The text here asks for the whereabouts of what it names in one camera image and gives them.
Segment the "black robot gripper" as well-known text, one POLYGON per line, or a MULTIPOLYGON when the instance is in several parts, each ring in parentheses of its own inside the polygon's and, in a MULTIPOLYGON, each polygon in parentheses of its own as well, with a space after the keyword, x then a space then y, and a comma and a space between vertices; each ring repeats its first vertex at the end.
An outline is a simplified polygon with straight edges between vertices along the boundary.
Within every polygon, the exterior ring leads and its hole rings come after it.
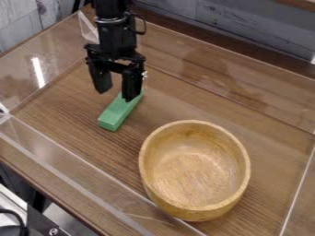
POLYGON ((139 31, 135 18, 95 18, 98 43, 89 43, 89 72, 97 91, 103 94, 113 86, 111 73, 122 74, 122 98, 130 102, 142 92, 146 56, 137 51, 139 31))

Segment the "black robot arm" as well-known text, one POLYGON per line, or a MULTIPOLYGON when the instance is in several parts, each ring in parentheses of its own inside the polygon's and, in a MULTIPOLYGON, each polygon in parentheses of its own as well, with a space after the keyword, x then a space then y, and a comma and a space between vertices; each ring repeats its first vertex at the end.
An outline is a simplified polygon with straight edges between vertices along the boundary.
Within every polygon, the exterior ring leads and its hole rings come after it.
POLYGON ((89 43, 89 72, 101 94, 113 86, 111 73, 122 75, 122 98, 130 102, 142 92, 146 56, 137 51, 137 14, 131 11, 134 0, 94 0, 95 23, 99 42, 89 43))

